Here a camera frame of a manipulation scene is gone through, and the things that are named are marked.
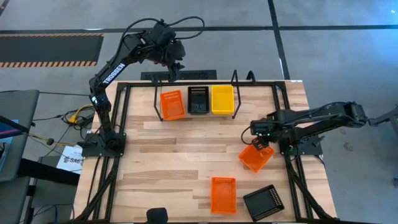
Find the black floor stand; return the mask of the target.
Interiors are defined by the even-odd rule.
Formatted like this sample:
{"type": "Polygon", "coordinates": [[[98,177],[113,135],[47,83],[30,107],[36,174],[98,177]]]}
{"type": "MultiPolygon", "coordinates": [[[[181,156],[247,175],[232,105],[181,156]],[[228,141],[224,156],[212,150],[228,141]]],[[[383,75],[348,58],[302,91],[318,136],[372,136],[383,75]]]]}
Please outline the black floor stand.
{"type": "Polygon", "coordinates": [[[398,106],[393,110],[384,113],[376,118],[371,118],[369,120],[370,126],[378,126],[381,123],[390,122],[395,134],[398,136],[398,106]]]}

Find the black handheld device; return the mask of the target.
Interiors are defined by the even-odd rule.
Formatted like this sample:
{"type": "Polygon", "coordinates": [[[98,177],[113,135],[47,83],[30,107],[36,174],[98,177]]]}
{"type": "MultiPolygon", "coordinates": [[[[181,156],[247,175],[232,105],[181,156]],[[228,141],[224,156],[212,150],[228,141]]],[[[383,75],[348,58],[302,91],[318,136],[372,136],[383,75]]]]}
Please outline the black handheld device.
{"type": "Polygon", "coordinates": [[[166,208],[151,208],[146,212],[146,224],[167,224],[169,217],[166,208]]]}

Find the yellow plastic basket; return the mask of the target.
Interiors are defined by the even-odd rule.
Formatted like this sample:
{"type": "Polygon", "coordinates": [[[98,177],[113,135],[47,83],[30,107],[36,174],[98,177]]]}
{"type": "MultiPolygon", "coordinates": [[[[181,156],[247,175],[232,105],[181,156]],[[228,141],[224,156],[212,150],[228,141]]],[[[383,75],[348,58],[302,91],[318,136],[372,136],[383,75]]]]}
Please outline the yellow plastic basket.
{"type": "Polygon", "coordinates": [[[232,85],[211,87],[211,111],[217,115],[234,113],[234,88],[232,85]]]}

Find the blue flat object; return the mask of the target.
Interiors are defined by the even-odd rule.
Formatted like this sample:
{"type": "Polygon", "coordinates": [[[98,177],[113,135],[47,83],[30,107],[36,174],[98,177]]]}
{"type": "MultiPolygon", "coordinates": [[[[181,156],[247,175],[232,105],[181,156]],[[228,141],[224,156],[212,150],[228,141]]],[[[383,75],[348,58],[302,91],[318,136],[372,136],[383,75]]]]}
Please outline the blue flat object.
{"type": "Polygon", "coordinates": [[[0,139],[20,135],[20,130],[9,124],[0,122],[0,139]]]}

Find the black aluminium table frame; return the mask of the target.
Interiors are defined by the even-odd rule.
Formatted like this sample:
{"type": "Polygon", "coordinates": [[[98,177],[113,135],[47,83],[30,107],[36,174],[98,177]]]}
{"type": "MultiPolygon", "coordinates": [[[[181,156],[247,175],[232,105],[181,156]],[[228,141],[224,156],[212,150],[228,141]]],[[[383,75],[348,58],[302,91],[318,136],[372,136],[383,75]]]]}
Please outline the black aluminium table frame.
{"type": "Polygon", "coordinates": [[[314,217],[287,175],[287,158],[276,152],[258,172],[239,160],[251,140],[252,120],[279,109],[305,110],[302,82],[240,80],[241,106],[235,118],[161,121],[154,108],[155,86],[148,81],[112,83],[113,122],[126,136],[116,159],[83,163],[68,224],[142,223],[150,208],[164,207],[171,222],[248,222],[243,197],[274,185],[285,209],[269,222],[314,217]],[[236,179],[236,214],[211,213],[211,178],[236,179]]]}

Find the black plastic basket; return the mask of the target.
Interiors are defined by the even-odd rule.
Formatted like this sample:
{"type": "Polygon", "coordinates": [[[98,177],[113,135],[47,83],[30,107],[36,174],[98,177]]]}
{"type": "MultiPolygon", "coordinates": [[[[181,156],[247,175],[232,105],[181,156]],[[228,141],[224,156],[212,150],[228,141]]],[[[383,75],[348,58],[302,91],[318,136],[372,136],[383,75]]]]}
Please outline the black plastic basket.
{"type": "Polygon", "coordinates": [[[210,112],[209,89],[207,86],[188,87],[188,113],[208,114],[210,112]]]}
{"type": "Polygon", "coordinates": [[[285,209],[274,185],[268,185],[243,197],[252,221],[258,222],[285,209]]]}

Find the black perforated metal panel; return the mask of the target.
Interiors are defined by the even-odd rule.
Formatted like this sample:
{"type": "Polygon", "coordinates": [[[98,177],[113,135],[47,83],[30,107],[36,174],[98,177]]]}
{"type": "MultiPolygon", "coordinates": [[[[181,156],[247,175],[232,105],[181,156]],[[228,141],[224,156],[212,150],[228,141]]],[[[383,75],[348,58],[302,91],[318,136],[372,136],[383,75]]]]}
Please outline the black perforated metal panel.
{"type": "MultiPolygon", "coordinates": [[[[168,80],[169,72],[142,72],[141,80],[168,80]]],[[[177,80],[217,80],[216,70],[179,71],[177,80]]]]}

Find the black hazard-striped floor mat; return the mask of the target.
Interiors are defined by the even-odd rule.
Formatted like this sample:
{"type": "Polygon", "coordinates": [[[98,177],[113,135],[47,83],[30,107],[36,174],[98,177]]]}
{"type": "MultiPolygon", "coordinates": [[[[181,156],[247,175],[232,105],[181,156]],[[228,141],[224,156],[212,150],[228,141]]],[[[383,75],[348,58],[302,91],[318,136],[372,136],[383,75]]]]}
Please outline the black hazard-striped floor mat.
{"type": "Polygon", "coordinates": [[[103,34],[0,34],[0,68],[93,67],[103,34]]]}

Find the red-orange plastic basket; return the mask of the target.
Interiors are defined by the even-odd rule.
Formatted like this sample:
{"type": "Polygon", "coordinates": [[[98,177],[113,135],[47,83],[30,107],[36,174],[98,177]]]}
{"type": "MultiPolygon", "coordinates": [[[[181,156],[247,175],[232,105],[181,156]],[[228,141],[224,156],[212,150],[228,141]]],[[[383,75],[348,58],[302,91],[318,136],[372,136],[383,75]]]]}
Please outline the red-orange plastic basket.
{"type": "Polygon", "coordinates": [[[251,171],[258,173],[274,153],[274,149],[270,146],[263,147],[258,151],[255,146],[251,144],[243,149],[238,158],[251,171]]]}
{"type": "Polygon", "coordinates": [[[160,104],[163,119],[165,120],[176,120],[186,115],[182,92],[180,90],[161,93],[160,104]]]}
{"type": "Polygon", "coordinates": [[[211,178],[211,213],[236,214],[236,179],[232,177],[211,178]]]}

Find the white printed paper sheet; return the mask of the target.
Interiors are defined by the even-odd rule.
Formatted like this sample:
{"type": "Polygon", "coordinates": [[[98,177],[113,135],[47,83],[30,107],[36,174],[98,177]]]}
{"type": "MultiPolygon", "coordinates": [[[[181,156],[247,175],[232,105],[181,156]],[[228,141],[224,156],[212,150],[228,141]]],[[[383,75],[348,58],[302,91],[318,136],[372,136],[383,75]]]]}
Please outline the white printed paper sheet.
{"type": "Polygon", "coordinates": [[[81,174],[84,158],[80,146],[65,146],[56,168],[81,174]]]}

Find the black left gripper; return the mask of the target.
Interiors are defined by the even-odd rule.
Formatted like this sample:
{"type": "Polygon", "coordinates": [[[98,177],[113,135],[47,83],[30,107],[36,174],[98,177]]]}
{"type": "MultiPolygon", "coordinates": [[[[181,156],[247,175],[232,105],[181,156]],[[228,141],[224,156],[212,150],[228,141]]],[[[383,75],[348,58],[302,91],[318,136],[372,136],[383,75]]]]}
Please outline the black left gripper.
{"type": "Polygon", "coordinates": [[[162,66],[169,66],[169,82],[177,80],[177,72],[185,68],[176,60],[185,56],[185,48],[180,40],[175,38],[175,31],[164,22],[157,22],[149,32],[150,43],[154,46],[149,53],[149,60],[162,66]]]}

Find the black crossbar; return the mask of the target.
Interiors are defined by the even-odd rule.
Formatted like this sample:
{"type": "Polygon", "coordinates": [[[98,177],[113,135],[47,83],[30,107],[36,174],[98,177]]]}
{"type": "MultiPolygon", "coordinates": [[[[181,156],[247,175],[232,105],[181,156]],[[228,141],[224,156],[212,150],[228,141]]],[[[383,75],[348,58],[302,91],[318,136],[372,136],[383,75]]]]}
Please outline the black crossbar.
{"type": "Polygon", "coordinates": [[[19,177],[31,177],[67,185],[78,185],[80,178],[80,175],[74,172],[58,169],[28,159],[21,159],[17,175],[19,177]]]}

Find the grey side table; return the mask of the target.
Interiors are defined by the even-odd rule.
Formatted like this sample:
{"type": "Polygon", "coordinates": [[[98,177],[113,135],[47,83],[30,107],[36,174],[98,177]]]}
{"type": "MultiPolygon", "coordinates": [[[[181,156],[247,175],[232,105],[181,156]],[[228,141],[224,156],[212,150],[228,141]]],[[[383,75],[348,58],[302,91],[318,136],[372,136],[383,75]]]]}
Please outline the grey side table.
{"type": "MultiPolygon", "coordinates": [[[[0,93],[0,115],[7,119],[18,119],[19,124],[31,127],[39,98],[38,90],[0,93]]],[[[0,170],[0,182],[17,177],[17,171],[27,142],[27,134],[14,136],[7,144],[8,152],[0,170]]]]}

